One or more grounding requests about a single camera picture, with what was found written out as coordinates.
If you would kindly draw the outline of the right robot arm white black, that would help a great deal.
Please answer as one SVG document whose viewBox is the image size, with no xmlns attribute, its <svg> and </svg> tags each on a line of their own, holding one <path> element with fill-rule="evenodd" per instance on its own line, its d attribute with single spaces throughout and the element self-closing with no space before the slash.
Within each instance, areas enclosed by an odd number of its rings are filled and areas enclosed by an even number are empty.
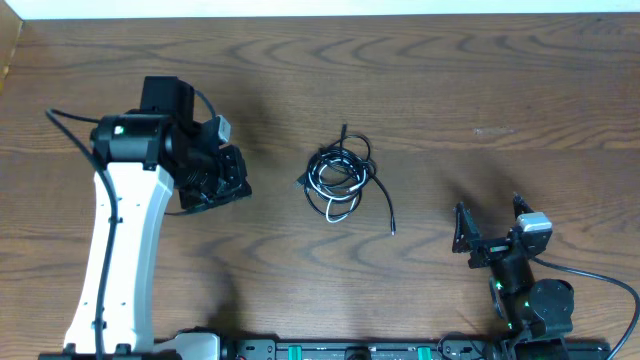
<svg viewBox="0 0 640 360">
<path fill-rule="evenodd" d="M 546 250 L 552 223 L 518 194 L 515 224 L 504 237 L 485 239 L 471 211 L 454 207 L 452 251 L 467 253 L 471 269 L 488 267 L 490 293 L 508 332 L 484 351 L 488 359 L 567 359 L 564 336 L 573 330 L 574 290 L 559 279 L 535 279 L 530 262 Z"/>
</svg>

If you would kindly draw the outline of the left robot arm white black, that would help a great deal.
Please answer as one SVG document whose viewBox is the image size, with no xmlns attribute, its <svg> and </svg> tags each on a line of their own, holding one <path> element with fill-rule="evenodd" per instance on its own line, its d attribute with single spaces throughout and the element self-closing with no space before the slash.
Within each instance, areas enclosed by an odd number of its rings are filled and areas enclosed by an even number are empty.
<svg viewBox="0 0 640 360">
<path fill-rule="evenodd" d="M 195 121 L 202 96 L 175 76 L 148 76 L 139 107 L 95 121 L 80 148 L 95 170 L 96 212 L 81 297 L 57 358 L 235 358 L 233 342 L 205 328 L 164 341 L 153 331 L 158 241 L 172 195 L 186 216 L 252 193 L 228 121 L 217 113 Z"/>
</svg>

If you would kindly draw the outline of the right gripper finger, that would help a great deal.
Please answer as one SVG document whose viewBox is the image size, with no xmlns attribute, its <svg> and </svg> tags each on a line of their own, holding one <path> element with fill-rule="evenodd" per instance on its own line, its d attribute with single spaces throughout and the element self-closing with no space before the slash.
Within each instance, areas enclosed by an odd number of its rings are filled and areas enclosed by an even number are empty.
<svg viewBox="0 0 640 360">
<path fill-rule="evenodd" d="M 515 218 L 523 214 L 534 213 L 534 210 L 519 193 L 514 194 L 512 204 Z"/>
<path fill-rule="evenodd" d="M 471 212 L 463 202 L 459 202 L 455 208 L 456 217 L 454 239 L 452 243 L 453 253 L 468 253 L 474 250 L 481 241 L 481 233 L 475 224 Z"/>
</svg>

